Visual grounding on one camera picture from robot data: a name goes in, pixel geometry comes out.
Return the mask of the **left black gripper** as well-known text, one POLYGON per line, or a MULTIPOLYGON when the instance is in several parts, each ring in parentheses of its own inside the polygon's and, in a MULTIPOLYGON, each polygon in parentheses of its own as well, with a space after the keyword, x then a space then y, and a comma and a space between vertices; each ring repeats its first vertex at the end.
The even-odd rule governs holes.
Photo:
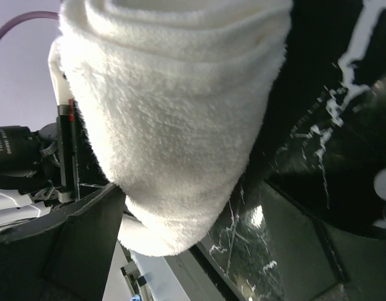
POLYGON ((78 104, 60 105, 52 124, 37 131, 0 127, 0 189, 36 201, 77 201, 107 185, 86 137, 78 104))

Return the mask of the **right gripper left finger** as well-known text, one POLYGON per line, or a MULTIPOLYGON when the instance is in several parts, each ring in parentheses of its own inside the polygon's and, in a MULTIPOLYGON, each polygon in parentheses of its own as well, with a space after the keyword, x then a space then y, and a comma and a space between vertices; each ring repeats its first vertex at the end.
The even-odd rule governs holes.
POLYGON ((0 234, 0 300, 101 300, 123 206, 108 184, 0 234))

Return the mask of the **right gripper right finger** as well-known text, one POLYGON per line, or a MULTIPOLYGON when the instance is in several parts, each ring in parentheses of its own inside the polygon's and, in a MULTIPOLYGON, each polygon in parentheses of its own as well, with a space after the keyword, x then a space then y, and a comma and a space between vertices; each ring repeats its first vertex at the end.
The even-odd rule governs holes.
POLYGON ((386 300, 386 230, 341 230, 264 181, 261 200, 287 300, 386 300))

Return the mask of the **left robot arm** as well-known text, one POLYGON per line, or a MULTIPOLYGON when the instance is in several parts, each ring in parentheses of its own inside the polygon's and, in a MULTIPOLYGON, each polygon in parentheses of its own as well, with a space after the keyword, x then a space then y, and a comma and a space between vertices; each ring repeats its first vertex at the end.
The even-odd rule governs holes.
POLYGON ((107 184, 86 138, 77 102, 32 131, 0 127, 0 231, 79 201, 107 184))

